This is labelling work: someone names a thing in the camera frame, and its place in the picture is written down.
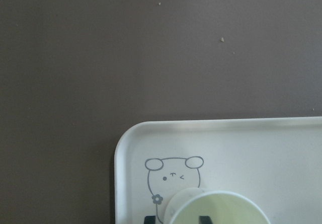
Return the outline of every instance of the bear drawing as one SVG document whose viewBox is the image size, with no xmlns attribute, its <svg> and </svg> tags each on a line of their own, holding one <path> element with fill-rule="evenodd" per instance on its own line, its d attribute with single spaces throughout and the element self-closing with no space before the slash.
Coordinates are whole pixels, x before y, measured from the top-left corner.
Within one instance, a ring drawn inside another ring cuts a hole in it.
<svg viewBox="0 0 322 224">
<path fill-rule="evenodd" d="M 180 190 L 199 187 L 199 168 L 203 165 L 203 158 L 192 156 L 189 158 L 147 159 L 145 167 L 148 169 L 147 185 L 152 194 L 151 200 L 155 205 L 155 215 L 163 223 L 165 208 L 170 199 Z"/>
</svg>

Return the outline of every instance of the tray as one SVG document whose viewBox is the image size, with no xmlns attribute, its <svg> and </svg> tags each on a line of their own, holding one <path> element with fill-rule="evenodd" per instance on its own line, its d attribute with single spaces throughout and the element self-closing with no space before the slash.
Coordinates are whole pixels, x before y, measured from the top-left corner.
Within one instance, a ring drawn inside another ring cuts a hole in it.
<svg viewBox="0 0 322 224">
<path fill-rule="evenodd" d="M 246 196 L 271 224 L 322 223 L 322 117 L 144 122 L 123 134 L 116 224 L 161 223 L 187 187 Z"/>
</svg>

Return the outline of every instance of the bear ear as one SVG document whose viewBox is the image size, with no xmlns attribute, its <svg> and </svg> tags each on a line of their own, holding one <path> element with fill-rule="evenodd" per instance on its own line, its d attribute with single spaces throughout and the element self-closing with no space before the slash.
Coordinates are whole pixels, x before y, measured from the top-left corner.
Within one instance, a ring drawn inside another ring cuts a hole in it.
<svg viewBox="0 0 322 224">
<path fill-rule="evenodd" d="M 186 159 L 185 164 L 190 169 L 198 169 L 203 166 L 203 158 L 200 156 L 192 156 Z"/>
<path fill-rule="evenodd" d="M 148 159 L 145 161 L 145 167 L 151 171 L 157 171 L 163 168 L 163 161 L 161 159 Z"/>
</svg>

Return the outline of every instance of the cup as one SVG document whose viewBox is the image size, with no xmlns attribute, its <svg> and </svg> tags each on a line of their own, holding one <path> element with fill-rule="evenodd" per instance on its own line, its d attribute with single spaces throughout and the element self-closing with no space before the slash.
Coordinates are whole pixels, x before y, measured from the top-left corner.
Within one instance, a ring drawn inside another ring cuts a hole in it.
<svg viewBox="0 0 322 224">
<path fill-rule="evenodd" d="M 166 207 L 164 224 L 270 224 L 262 210 L 230 191 L 189 188 Z"/>
</svg>

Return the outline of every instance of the table surface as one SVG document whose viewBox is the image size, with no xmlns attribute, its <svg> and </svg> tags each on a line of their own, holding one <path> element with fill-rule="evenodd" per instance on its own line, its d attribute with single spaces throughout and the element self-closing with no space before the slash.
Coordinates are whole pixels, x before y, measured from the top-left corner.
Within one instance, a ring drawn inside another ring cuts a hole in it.
<svg viewBox="0 0 322 224">
<path fill-rule="evenodd" d="M 0 13 L 1 223 L 113 223 L 115 146 L 139 122 L 322 115 L 322 0 Z"/>
</svg>

